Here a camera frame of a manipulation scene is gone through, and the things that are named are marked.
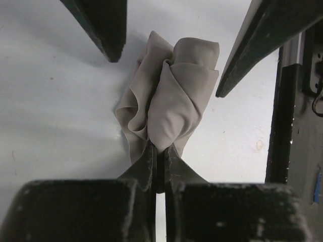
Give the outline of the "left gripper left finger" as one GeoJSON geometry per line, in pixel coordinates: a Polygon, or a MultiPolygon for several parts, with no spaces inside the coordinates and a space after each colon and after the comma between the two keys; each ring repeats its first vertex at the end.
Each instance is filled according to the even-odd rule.
{"type": "Polygon", "coordinates": [[[1,241],[155,241],[156,148],[116,179],[34,180],[14,197],[1,241]]]}

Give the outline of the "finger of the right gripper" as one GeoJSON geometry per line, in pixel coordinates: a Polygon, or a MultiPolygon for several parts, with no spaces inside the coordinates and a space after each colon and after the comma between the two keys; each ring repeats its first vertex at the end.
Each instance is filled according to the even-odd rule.
{"type": "Polygon", "coordinates": [[[216,97],[226,97],[262,59],[322,19],[322,1],[252,1],[216,97]]]}
{"type": "Polygon", "coordinates": [[[117,63],[126,43],[127,2],[61,0],[110,63],[117,63]]]}

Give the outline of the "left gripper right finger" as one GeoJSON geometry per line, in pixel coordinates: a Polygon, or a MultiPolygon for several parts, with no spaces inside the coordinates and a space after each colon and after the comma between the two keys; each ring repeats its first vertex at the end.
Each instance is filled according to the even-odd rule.
{"type": "Polygon", "coordinates": [[[282,184],[215,184],[165,150],[167,241],[312,241],[294,192],[282,184]]]}

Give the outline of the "grey underwear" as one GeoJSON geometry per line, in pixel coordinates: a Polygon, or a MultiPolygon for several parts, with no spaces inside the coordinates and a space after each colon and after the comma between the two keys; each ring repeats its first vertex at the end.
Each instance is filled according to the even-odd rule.
{"type": "Polygon", "coordinates": [[[183,154],[216,85],[219,55],[217,42],[185,37],[170,45],[151,32],[116,108],[132,163],[147,141],[158,153],[174,146],[183,154]]]}

